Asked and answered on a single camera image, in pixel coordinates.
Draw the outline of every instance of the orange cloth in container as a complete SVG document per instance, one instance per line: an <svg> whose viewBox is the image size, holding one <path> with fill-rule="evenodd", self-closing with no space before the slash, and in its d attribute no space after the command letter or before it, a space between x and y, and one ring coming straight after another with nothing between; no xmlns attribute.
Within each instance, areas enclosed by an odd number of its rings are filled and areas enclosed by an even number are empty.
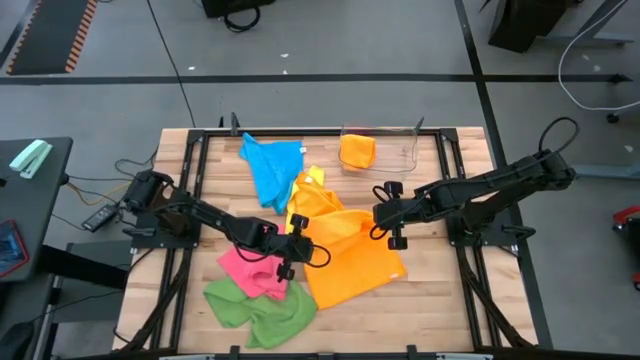
<svg viewBox="0 0 640 360"><path fill-rule="evenodd" d="M367 169L376 160L376 139L347 134L340 137L340 161L356 169Z"/></svg>
<svg viewBox="0 0 640 360"><path fill-rule="evenodd" d="M371 240L373 214L345 210L335 192L324 189L306 173L287 206L289 212L309 217L303 230L314 244L331 253L331 262L322 268L305 265L304 270L318 309L326 309L406 275L400 256L387 248L387 237ZM327 260L324 251L313 252L312 264Z"/></svg>

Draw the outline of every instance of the transparent bin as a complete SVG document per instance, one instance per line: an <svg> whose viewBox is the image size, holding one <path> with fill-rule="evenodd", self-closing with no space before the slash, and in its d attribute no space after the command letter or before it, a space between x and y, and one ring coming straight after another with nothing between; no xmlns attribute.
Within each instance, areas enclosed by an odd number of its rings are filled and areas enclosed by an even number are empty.
<svg viewBox="0 0 640 360"><path fill-rule="evenodd" d="M360 135L375 139L375 158L367 168L349 163L348 155L343 154L343 137ZM340 133L338 159L342 164L342 173L372 179L401 181L416 168L418 133L411 127L370 127L345 124Z"/></svg>

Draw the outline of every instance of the wooden table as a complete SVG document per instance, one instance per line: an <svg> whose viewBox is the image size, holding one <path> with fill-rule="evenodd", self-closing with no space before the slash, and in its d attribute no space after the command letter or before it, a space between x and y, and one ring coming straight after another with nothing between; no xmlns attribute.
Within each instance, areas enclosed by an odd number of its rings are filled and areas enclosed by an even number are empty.
<svg viewBox="0 0 640 360"><path fill-rule="evenodd" d="M483 129L457 130L467 176L491 170ZM165 129L160 140L155 170L171 175L176 182L187 133L187 129ZM383 181L344 176L337 158L337 136L258 138L259 141L296 139L302 140L307 148L305 169L311 165L324 168L325 186L335 190L347 208L372 209L377 200L371 188ZM237 216L258 216L284 223L284 217L275 215L273 209L260 207L249 166L238 156L241 145L241 137L211 139L201 198ZM193 187L195 181L198 153L196 148L188 187ZM421 136L418 166L404 181L404 188L410 190L439 179L441 171L435 141L433 137ZM411 196L412 191L405 193ZM407 268L407 277L318 312L303 332L270 351L404 352L407 344L417 345L419 351L472 350L460 274L444 221L407 226L405 233L409 237L409 250L399 254ZM230 246L221 233L202 229L201 243L191 263L179 353L228 353L231 345L240 345L241 352L268 352L244 348L248 326L223 329L202 295L207 283L225 276L216 259ZM524 338L536 343L516 258L496 248L485 248L484 257L496 304ZM125 338L133 336L156 304L164 259L165 250L156 249L130 275L117 329ZM297 269L296 277L307 286L301 268ZM476 306L480 310L483 340L488 345L486 317L479 301ZM172 319L170 308L164 321L162 346L168 344ZM121 341L114 341L114 348L122 346Z"/></svg>

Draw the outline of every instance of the concrete floor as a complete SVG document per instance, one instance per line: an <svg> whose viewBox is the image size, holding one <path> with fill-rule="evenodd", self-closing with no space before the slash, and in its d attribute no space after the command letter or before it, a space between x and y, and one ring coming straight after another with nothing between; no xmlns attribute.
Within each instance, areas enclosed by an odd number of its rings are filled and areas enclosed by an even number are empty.
<svg viewBox="0 0 640 360"><path fill-rule="evenodd" d="M486 44L495 8L464 0L484 74L554 74L561 48L535 46L520 55ZM0 44L9 37L28 0L0 2ZM572 33L601 1L570 11L554 33ZM471 74L469 57L450 0L278 0L264 8L260 25L232 34L204 17L197 1L152 0L181 75L282 75L351 73ZM640 2L630 2L605 28L640 39L634 26ZM567 58L568 74L634 73L639 44L578 49ZM172 76L173 69L144 0L100 3L76 71L54 77ZM593 105L638 100L633 84L572 83ZM489 97L509 161L536 151L540 132L570 116L582 134L565 157L572 163L629 164L640 161L640 122L627 115L617 125L605 114L577 108L557 83L489 83ZM243 126L371 125L486 126L473 82L296 82L187 84L200 127L216 126L235 111ZM162 128L189 127L177 84L0 86L0 139L71 136L68 173L117 176L112 164L146 159ZM549 146L563 135L549 137ZM114 184L78 183L106 192ZM630 276L637 259L610 230L611 215L638 203L635 182L576 181L560 193L522 202L544 309L555 348L640 354L637 341L640 293ZM67 188L55 213L80 223L94 209L81 206ZM96 234L52 221L47 243L124 239L118 226ZM61 326L55 354L72 357L110 349L115 322Z"/></svg>

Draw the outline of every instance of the mint green item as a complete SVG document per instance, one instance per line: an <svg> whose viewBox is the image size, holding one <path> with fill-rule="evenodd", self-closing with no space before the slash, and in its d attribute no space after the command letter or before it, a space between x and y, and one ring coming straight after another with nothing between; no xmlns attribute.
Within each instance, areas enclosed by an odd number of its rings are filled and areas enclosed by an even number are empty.
<svg viewBox="0 0 640 360"><path fill-rule="evenodd" d="M247 348L271 349L286 342L311 323L317 310L313 298L293 280L281 301L265 295L249 298L230 277L207 285L204 297L223 327L236 328L249 321Z"/></svg>

